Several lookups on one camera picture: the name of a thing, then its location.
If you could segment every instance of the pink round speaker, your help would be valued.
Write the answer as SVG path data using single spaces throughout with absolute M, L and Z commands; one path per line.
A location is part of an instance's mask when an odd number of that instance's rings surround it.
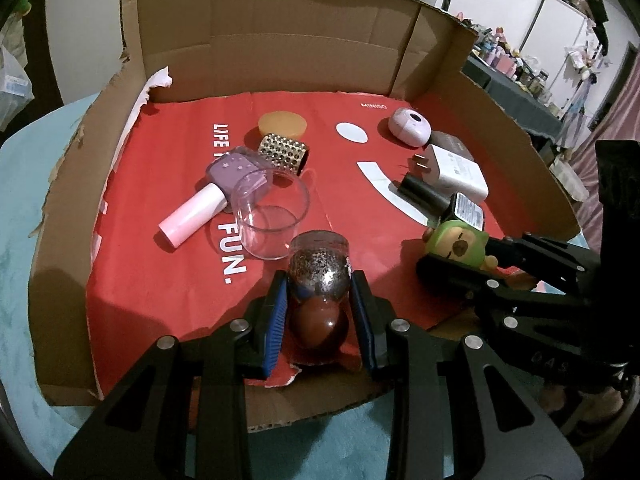
M 424 146 L 431 137 L 429 121 L 411 108 L 398 108 L 389 117 L 389 131 L 412 148 Z

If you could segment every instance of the clear plastic cup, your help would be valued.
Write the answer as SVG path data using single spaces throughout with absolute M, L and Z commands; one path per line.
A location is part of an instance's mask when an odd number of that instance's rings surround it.
M 309 192 L 292 173 L 256 170 L 238 181 L 231 207 L 242 246 L 256 258 L 279 260 L 289 256 L 291 240 L 309 211 Z

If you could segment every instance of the orange round lid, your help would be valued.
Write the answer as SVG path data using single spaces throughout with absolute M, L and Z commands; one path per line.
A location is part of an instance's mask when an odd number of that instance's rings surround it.
M 305 133 L 305 118 L 293 112 L 268 112 L 258 120 L 261 136 L 278 134 L 289 139 L 299 139 Z

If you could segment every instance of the cardboard flap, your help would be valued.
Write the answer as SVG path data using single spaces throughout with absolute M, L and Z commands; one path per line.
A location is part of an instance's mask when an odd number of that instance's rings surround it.
M 138 0 L 120 0 L 120 25 L 122 32 L 122 58 L 143 66 L 138 27 Z
M 246 423 L 251 431 L 286 426 L 303 418 L 342 412 L 390 388 L 389 383 L 371 381 L 364 370 L 348 372 L 337 365 L 310 367 L 304 380 L 283 388 L 246 387 Z
M 29 282 L 40 384 L 95 391 L 84 309 L 94 223 L 111 157 L 144 83 L 142 67 L 125 63 L 88 109 L 78 128 L 81 135 L 69 143 L 49 188 Z
M 433 91 L 462 124 L 451 133 L 461 137 L 482 167 L 487 203 L 505 234 L 520 237 L 530 231 L 570 240 L 580 233 L 567 196 L 529 136 L 489 94 L 461 72 L 441 73 Z
M 386 95 L 420 8 L 416 0 L 138 0 L 147 75 L 169 66 L 174 78 L 157 102 L 275 90 Z
M 431 87 L 441 70 L 462 69 L 476 37 L 455 18 L 423 6 L 390 97 L 411 101 Z

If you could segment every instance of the green figurine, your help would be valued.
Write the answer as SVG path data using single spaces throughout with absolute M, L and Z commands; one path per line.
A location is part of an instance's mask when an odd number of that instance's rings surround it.
M 479 231 L 462 220 L 449 220 L 436 229 L 427 229 L 422 240 L 426 242 L 425 253 L 437 254 L 489 272 L 498 266 L 495 256 L 486 256 L 484 253 L 489 233 Z

